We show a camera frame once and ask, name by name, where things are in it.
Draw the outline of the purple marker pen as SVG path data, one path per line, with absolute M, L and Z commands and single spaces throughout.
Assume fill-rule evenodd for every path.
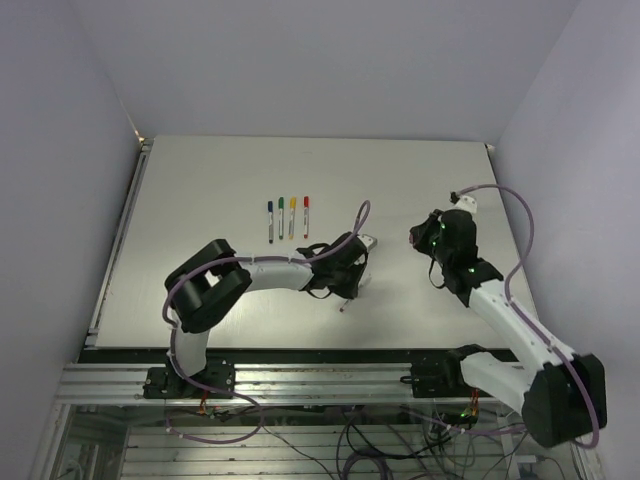
M 358 291 L 355 294 L 355 297 L 353 299 L 348 299 L 346 300 L 339 308 L 339 312 L 340 313 L 344 313 L 345 310 L 348 308 L 348 306 L 358 297 L 360 291 L 365 288 L 370 282 L 371 282 L 372 276 L 371 275 L 367 275 L 365 278 L 363 278 L 359 283 L 358 283 Z

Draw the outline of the yellow marker pen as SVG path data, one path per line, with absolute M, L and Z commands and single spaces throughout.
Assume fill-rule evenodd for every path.
M 288 218 L 288 238 L 292 240 L 295 236 L 295 218 L 296 218 L 296 208 L 290 208 L 290 200 L 289 200 L 289 218 Z

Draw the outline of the red marker pen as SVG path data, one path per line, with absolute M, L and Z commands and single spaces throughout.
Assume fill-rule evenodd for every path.
M 310 229 L 310 206 L 309 208 L 304 208 L 303 205 L 303 238 L 309 238 L 309 229 Z

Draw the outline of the green marker pen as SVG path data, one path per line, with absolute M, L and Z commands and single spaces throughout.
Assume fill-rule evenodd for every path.
M 278 238 L 279 240 L 284 239 L 284 208 L 278 208 Z

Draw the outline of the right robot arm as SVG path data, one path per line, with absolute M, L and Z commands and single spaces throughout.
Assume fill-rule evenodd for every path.
M 411 246 L 439 266 L 443 288 L 506 342 L 513 362 L 470 344 L 450 351 L 442 387 L 459 396 L 479 389 L 522 418 L 532 438 L 551 448 L 583 435 L 594 440 L 607 424 L 605 370 L 580 355 L 506 294 L 503 275 L 478 255 L 470 212 L 435 210 L 409 231 Z

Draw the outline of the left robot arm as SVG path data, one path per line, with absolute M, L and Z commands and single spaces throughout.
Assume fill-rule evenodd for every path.
M 172 329 L 170 387 L 182 397 L 202 389 L 209 332 L 244 294 L 285 289 L 353 300 L 376 246 L 375 237 L 354 232 L 284 256 L 241 257 L 224 239 L 207 244 L 164 281 L 162 315 Z

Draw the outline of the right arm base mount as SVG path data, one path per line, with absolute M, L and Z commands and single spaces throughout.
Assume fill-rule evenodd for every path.
M 416 399 L 469 397 L 473 388 L 461 373 L 461 361 L 466 357 L 463 349 L 431 352 L 413 361 L 399 382 L 408 385 Z

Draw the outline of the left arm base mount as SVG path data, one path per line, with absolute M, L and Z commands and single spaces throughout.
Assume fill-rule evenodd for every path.
M 235 369 L 228 364 L 209 362 L 191 378 L 180 377 L 170 364 L 150 368 L 143 385 L 144 399 L 176 400 L 208 398 L 230 399 L 235 386 Z

